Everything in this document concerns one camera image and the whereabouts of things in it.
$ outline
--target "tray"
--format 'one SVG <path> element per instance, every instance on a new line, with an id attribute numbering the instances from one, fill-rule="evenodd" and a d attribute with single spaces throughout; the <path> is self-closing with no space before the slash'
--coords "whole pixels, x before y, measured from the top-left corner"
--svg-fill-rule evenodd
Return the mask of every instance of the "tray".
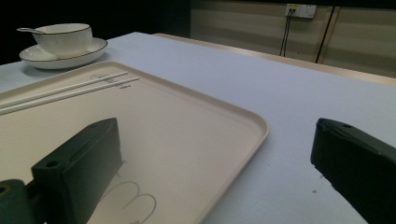
<path id="1" fill-rule="evenodd" d="M 1 93 L 0 103 L 123 71 L 116 80 L 140 79 L 0 116 L 0 179 L 28 183 L 53 149 L 117 118 L 124 164 L 89 223 L 202 222 L 267 136 L 257 114 L 113 62 Z"/>

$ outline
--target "black plastic part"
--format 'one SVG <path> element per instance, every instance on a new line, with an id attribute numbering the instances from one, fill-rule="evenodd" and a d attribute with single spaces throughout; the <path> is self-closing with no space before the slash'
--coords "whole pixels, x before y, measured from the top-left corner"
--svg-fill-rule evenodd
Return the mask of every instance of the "black plastic part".
<path id="1" fill-rule="evenodd" d="M 319 119 L 311 162 L 369 223 L 396 223 L 396 148 L 343 122 Z"/>
<path id="2" fill-rule="evenodd" d="M 116 119 L 86 127 L 32 167 L 0 182 L 0 223 L 85 224 L 122 165 Z"/>
<path id="3" fill-rule="evenodd" d="M 18 179 L 0 182 L 0 223 L 36 224 L 27 191 Z"/>

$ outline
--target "saucer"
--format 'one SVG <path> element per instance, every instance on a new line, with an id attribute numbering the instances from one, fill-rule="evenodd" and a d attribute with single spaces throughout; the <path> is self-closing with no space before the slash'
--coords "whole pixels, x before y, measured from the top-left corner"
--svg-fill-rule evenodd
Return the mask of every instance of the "saucer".
<path id="1" fill-rule="evenodd" d="M 24 49 L 20 53 L 20 58 L 27 64 L 36 68 L 62 69 L 77 67 L 99 58 L 106 49 L 107 41 L 100 38 L 93 38 L 90 47 L 82 54 L 72 57 L 60 58 L 47 53 L 38 45 Z"/>

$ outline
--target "electrical socket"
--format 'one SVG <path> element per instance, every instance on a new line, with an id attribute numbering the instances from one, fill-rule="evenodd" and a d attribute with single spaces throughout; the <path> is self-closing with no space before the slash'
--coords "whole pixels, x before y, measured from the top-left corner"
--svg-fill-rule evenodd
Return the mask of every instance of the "electrical socket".
<path id="1" fill-rule="evenodd" d="M 299 4 L 287 4 L 285 16 L 289 16 L 289 10 L 294 10 L 294 11 L 292 11 L 291 16 L 299 17 L 300 8 L 301 8 L 301 5 L 299 5 Z"/>
<path id="2" fill-rule="evenodd" d="M 314 18 L 316 9 L 317 9 L 317 6 L 315 6 L 315 5 L 301 5 L 299 17 Z"/>

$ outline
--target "white tablecloth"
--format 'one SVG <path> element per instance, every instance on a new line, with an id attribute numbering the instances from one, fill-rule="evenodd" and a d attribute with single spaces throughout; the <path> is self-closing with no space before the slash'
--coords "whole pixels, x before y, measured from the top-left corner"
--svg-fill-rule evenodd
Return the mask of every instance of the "white tablecloth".
<path id="1" fill-rule="evenodd" d="M 205 223 L 366 223 L 310 162 L 316 122 L 342 121 L 396 147 L 395 87 L 140 33 L 109 39 L 94 63 L 104 61 L 202 91 L 268 121 L 261 149 Z M 1 65 L 0 91 L 65 71 Z"/>

